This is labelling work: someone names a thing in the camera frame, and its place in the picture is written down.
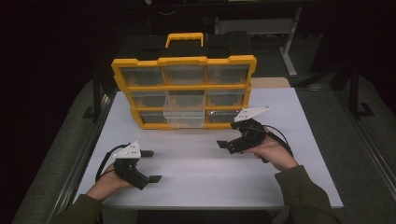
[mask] clear plastic drawer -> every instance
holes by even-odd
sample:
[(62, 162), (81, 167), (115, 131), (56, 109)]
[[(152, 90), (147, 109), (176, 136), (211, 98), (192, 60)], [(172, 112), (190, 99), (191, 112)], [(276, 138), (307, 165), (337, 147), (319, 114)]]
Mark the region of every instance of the clear plastic drawer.
[(141, 111), (139, 112), (143, 123), (166, 123), (166, 118), (162, 111)]
[(162, 86), (161, 67), (124, 67), (120, 69), (128, 86)]
[(208, 65), (208, 84), (245, 84), (248, 64)]
[(166, 91), (131, 91), (136, 107), (163, 107)]
[(206, 91), (209, 106), (242, 106), (245, 90)]
[(204, 128), (205, 95), (167, 95), (163, 116), (171, 128)]
[(169, 65), (163, 68), (167, 85), (203, 85), (205, 67), (201, 65)]
[(239, 110), (210, 110), (206, 111), (209, 123), (232, 123)]

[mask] carrying handle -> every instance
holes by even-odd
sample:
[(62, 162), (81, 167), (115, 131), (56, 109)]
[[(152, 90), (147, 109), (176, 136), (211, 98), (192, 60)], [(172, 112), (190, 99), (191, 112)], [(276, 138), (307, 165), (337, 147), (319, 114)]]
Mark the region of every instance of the carrying handle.
[(166, 40), (166, 48), (169, 47), (169, 43), (172, 40), (201, 40), (201, 47), (204, 46), (204, 34), (203, 33), (184, 33), (184, 34), (170, 34)]

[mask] hand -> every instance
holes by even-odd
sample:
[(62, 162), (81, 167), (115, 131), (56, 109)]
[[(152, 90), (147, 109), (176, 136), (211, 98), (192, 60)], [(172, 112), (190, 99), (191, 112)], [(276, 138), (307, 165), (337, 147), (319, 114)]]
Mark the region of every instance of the hand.
[(245, 150), (244, 153), (254, 153), (258, 159), (264, 157), (279, 171), (298, 166), (298, 162), (289, 154), (289, 152), (268, 135), (265, 136), (261, 144)]
[(114, 172), (114, 164), (107, 167), (104, 174), (86, 193), (87, 196), (96, 199), (99, 202), (114, 194), (120, 189), (132, 187), (132, 185), (123, 179), (120, 179)]

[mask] olive green sleeve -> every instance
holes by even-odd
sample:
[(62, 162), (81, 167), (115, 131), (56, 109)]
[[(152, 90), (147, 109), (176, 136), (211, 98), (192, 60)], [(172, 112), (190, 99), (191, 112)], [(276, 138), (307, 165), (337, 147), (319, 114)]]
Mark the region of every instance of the olive green sleeve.
[(311, 181), (302, 165), (276, 174), (276, 180), (295, 224), (342, 223), (332, 210), (327, 193)]
[(102, 209), (99, 201), (80, 194), (76, 202), (68, 210), (58, 214), (51, 224), (94, 224)]

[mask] white table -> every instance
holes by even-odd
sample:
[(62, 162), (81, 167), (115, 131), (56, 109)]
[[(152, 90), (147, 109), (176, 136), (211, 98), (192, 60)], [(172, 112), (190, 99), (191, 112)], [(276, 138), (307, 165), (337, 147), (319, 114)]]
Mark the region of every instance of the white table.
[[(253, 89), (249, 107), (269, 105), (255, 118), (278, 128), (287, 137), (296, 160), (312, 180), (326, 190), (332, 207), (343, 203), (332, 182), (304, 111), (292, 88)], [(129, 113), (122, 92), (115, 97), (77, 195), (93, 185), (106, 153), (113, 147), (139, 141), (152, 158), (142, 158), (137, 169), (144, 175), (162, 175), (143, 190), (123, 189), (104, 204), (131, 209), (278, 209), (283, 197), (274, 174), (277, 170), (252, 154), (233, 154), (219, 148), (217, 140), (240, 136), (237, 130), (141, 130)], [(107, 165), (113, 162), (110, 158)]]

